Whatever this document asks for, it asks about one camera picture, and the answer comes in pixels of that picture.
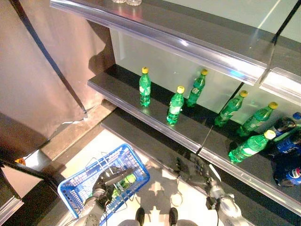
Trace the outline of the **dark robot right hand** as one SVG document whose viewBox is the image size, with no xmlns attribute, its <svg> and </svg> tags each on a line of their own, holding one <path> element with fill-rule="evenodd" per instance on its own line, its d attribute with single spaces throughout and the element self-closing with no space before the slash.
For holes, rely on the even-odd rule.
<svg viewBox="0 0 301 226">
<path fill-rule="evenodd" d="M 198 186 L 203 190 L 222 185 L 207 162 L 199 157 L 191 157 L 189 160 L 177 157 L 176 167 L 178 176 L 189 185 Z"/>
</svg>

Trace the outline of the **dark robot left hand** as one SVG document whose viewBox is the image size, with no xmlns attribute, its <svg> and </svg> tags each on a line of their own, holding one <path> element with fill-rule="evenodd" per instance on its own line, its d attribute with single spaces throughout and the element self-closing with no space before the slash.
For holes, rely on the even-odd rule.
<svg viewBox="0 0 301 226">
<path fill-rule="evenodd" d="M 134 172 L 133 168 L 119 168 L 111 166 L 102 172 L 96 180 L 92 188 L 92 196 L 99 200 L 112 200 L 113 191 L 115 189 L 114 184 L 125 179 Z"/>
</svg>

